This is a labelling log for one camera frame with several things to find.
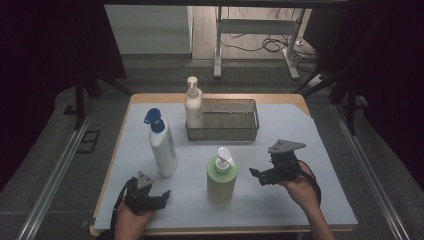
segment black curtain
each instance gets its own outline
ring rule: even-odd
[[[1,184],[23,161],[77,77],[126,78],[103,4],[0,1]]]
[[[359,62],[365,116],[424,189],[424,34],[420,4],[396,1]]]

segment white pump bottle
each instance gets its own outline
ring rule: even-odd
[[[203,92],[197,87],[196,77],[187,79],[188,90],[185,98],[187,128],[203,128]]]
[[[171,176],[177,168],[174,141],[167,120],[161,118],[160,110],[152,108],[147,112],[144,123],[150,124],[149,140],[162,177]]]
[[[218,149],[207,165],[208,200],[215,207],[226,207],[233,196],[238,167],[226,147]]]

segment metal rail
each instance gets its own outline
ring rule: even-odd
[[[44,185],[43,190],[38,196],[37,201],[31,209],[31,212],[22,226],[17,239],[34,239],[38,229],[43,222],[43,219],[56,195],[57,189],[62,182],[63,177],[66,174],[69,164],[77,150],[78,144],[81,141],[85,130],[92,118],[96,101],[91,100],[88,102],[86,118],[84,119],[81,127],[78,130],[74,130],[71,139],[68,142],[65,150],[63,151],[59,161],[53,169],[49,179]]]
[[[336,113],[337,119],[340,124],[340,128],[343,130],[348,143],[353,150],[356,160],[359,163],[359,166],[364,174],[365,179],[368,182],[368,185],[376,199],[380,209],[386,218],[387,224],[392,230],[393,236],[397,240],[409,240],[408,233],[406,232],[402,220],[400,219],[396,209],[394,208],[392,202],[384,191],[383,187],[380,184],[380,181],[377,178],[370,162],[364,153],[361,144],[359,143],[356,136],[352,135],[349,129],[345,124],[345,115],[341,106],[332,105],[334,112]]]

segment clear plastic bin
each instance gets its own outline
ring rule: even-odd
[[[187,128],[189,141],[255,141],[259,119],[254,99],[203,99],[204,128]]]

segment blue pump cap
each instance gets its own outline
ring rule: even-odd
[[[157,108],[152,108],[147,112],[144,123],[150,124],[152,131],[155,133],[160,133],[165,129],[165,123],[161,119],[160,111]]]

